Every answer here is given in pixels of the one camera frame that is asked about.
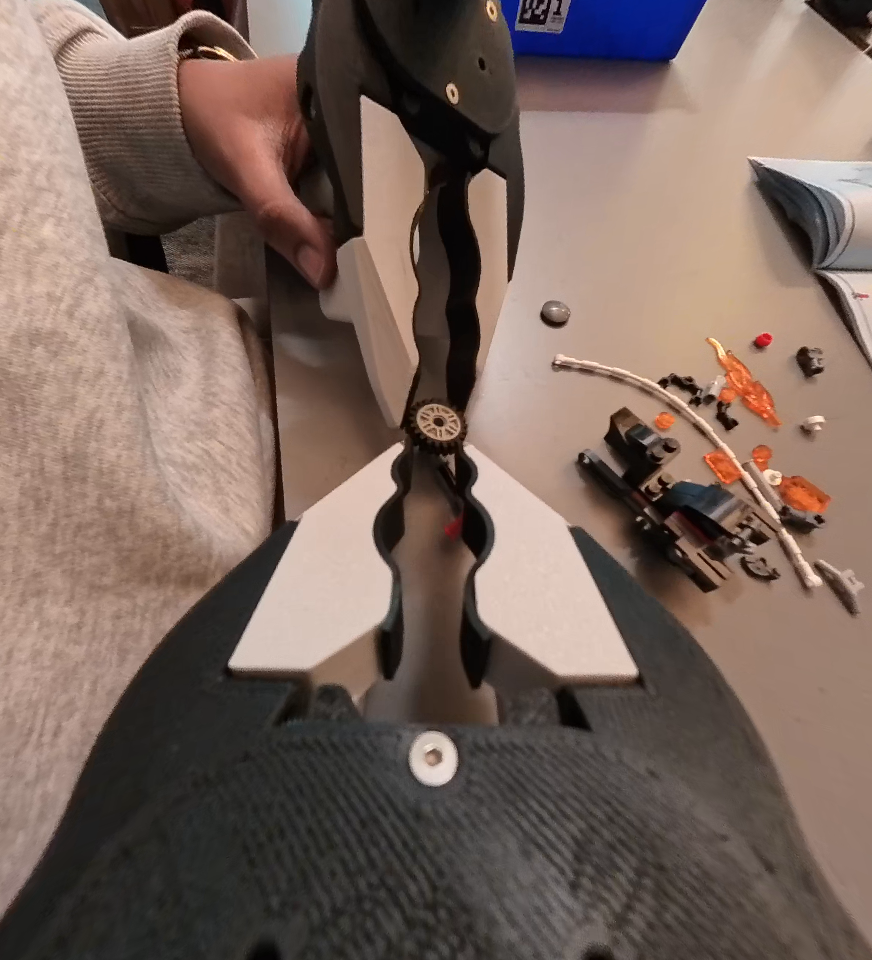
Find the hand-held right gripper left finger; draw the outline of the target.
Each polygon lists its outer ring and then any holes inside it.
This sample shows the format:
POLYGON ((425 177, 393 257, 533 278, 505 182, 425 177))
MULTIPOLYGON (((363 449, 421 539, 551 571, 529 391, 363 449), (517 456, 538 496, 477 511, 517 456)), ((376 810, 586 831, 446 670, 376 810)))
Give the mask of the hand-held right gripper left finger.
POLYGON ((402 658, 392 552, 413 452, 393 444, 302 513, 227 667, 302 685, 376 685, 402 658))

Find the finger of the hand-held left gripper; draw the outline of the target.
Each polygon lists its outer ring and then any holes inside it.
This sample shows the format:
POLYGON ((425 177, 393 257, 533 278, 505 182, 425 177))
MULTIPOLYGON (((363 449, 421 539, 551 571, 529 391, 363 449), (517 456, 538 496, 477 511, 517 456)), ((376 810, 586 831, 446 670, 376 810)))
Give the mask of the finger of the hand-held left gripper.
POLYGON ((507 199, 505 179, 490 169, 453 172, 439 192, 448 271, 444 380, 447 398, 462 411, 486 364, 510 283, 507 199))
POLYGON ((353 326, 386 426, 400 428, 420 385, 442 380, 443 333, 419 333, 419 219, 429 183, 397 115, 360 102, 363 225, 337 252, 337 277, 320 295, 325 318, 353 326))

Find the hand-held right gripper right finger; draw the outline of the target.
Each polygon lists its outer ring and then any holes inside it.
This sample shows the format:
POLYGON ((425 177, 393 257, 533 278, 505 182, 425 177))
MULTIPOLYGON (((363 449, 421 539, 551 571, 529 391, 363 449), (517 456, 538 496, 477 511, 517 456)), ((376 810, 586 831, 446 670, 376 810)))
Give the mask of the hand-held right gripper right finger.
POLYGON ((475 447, 471 495, 488 513, 488 554, 472 570, 488 635, 477 683, 494 689, 627 686, 638 668, 562 515, 475 447))

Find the lego axle with red connector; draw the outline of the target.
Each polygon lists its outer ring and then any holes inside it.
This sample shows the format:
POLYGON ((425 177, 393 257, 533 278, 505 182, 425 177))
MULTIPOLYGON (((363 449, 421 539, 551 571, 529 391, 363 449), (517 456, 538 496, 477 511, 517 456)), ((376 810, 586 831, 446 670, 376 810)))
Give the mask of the lego axle with red connector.
POLYGON ((458 476, 458 454, 440 454, 433 461, 434 479, 438 492, 442 495, 449 512, 450 519, 443 527, 444 534, 454 543, 462 540, 466 500, 463 494, 462 482, 458 476))

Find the small grey lego wheel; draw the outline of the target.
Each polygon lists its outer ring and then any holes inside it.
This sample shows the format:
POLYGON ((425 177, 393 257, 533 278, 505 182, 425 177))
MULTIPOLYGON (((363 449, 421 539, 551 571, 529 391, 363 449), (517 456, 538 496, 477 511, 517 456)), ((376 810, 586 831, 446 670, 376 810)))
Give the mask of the small grey lego wheel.
POLYGON ((466 416, 443 400, 422 400, 409 410, 406 433, 414 449, 445 457, 454 455, 465 442, 466 416))

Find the person's left forearm grey sleeve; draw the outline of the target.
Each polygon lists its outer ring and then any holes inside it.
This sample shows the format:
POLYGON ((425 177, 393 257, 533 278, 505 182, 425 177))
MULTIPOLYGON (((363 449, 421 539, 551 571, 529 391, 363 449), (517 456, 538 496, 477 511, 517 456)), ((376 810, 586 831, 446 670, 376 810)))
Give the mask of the person's left forearm grey sleeve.
POLYGON ((34 20, 68 98, 97 207, 107 226, 167 234, 241 209, 197 161, 182 122, 182 51, 256 54, 235 28, 196 10, 133 39, 78 2, 35 2, 34 20))

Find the black lego motorcycle body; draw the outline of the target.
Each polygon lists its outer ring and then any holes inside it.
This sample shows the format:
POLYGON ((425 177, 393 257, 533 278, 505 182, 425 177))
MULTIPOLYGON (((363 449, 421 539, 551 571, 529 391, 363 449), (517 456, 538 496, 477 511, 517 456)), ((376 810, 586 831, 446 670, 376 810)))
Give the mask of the black lego motorcycle body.
POLYGON ((630 409, 611 414, 604 440, 624 470, 617 472, 585 449, 577 457, 580 471, 622 503, 646 542, 701 591, 711 593, 729 582, 733 558, 757 557, 755 549, 777 536, 776 520, 720 483, 675 480, 667 467, 680 443, 630 409))

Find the orange transparent lego wedge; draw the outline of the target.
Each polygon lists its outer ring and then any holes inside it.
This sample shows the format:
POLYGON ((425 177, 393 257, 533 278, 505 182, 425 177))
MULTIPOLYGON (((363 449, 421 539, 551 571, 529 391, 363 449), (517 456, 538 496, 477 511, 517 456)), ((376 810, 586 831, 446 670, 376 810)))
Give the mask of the orange transparent lego wedge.
POLYGON ((782 504, 793 511, 824 514, 831 496, 801 475, 783 475, 776 486, 782 504))

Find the orange transparent lego flame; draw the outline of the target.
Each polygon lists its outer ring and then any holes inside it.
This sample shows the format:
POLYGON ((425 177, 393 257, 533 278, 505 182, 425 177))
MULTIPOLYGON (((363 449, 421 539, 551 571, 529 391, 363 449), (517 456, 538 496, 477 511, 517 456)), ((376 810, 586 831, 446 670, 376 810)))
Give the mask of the orange transparent lego flame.
POLYGON ((713 348, 725 378, 725 385, 718 393, 717 402, 727 406, 740 401, 768 426, 781 427, 782 422, 772 396, 762 383, 755 379, 741 359, 713 338, 706 338, 706 343, 713 348))

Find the grey lego blade piece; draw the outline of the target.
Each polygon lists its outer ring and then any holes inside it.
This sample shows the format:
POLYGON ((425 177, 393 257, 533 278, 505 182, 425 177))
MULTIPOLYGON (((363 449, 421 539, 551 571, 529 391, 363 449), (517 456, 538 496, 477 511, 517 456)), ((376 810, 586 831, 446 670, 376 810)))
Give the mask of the grey lego blade piece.
POLYGON ((864 589, 864 584, 856 574, 851 569, 838 569, 820 558, 814 560, 813 566, 847 612, 853 617, 858 617, 861 612, 859 594, 864 589))

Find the lego instruction booklet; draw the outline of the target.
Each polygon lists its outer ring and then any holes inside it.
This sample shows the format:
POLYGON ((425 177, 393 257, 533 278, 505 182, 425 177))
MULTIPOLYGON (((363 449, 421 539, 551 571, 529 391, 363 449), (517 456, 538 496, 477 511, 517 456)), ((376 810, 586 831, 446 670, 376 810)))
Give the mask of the lego instruction booklet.
POLYGON ((749 157, 760 192, 798 227, 872 367, 872 161, 749 157))

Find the person's left hand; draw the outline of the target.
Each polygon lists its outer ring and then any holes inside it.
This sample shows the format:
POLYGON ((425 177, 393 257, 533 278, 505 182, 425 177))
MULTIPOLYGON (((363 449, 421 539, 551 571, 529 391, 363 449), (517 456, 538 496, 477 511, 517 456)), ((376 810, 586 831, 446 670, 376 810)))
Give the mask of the person's left hand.
POLYGON ((239 200, 267 244, 321 291, 337 273, 336 245, 328 222, 296 191, 310 154, 297 70, 292 54, 188 58, 178 66, 178 99, 202 168, 239 200))

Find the blue plastic bin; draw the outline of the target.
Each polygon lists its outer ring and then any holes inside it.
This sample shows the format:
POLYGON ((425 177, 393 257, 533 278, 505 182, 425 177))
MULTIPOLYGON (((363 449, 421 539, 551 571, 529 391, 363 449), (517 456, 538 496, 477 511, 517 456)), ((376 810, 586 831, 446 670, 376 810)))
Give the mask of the blue plastic bin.
POLYGON ((669 63, 704 1, 501 1, 517 57, 669 63))

